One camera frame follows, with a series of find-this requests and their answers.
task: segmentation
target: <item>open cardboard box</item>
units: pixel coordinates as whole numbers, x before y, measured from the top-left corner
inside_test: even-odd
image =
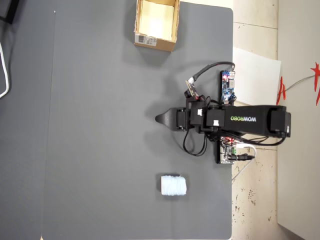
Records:
[[[172,52],[177,42],[180,0],[137,0],[134,44]]]

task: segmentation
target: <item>barcode label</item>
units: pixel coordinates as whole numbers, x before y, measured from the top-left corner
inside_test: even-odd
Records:
[[[154,47],[157,45],[157,39],[151,36],[143,36],[143,35],[136,34],[134,41],[139,44],[145,44],[145,45],[154,46]]]
[[[144,36],[141,36],[139,35],[139,43],[143,44],[145,41],[145,37]]]

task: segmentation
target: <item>blue circuit board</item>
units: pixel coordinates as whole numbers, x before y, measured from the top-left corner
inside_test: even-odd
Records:
[[[229,103],[229,98],[235,94],[235,72],[223,71],[221,72],[222,78],[222,96],[221,101],[224,104]]]

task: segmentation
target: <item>tiled floor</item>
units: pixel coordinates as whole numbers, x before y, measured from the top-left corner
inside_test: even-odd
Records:
[[[185,1],[233,8],[233,46],[278,59],[278,0]],[[232,175],[245,164],[233,165]],[[277,223],[276,147],[258,149],[255,162],[232,185],[231,239],[300,239]]]

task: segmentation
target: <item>white wall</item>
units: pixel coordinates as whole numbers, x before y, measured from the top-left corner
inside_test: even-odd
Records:
[[[278,59],[286,87],[320,64],[320,0],[279,0]],[[278,147],[278,223],[320,239],[320,103],[314,78],[280,102],[291,112],[291,138]]]

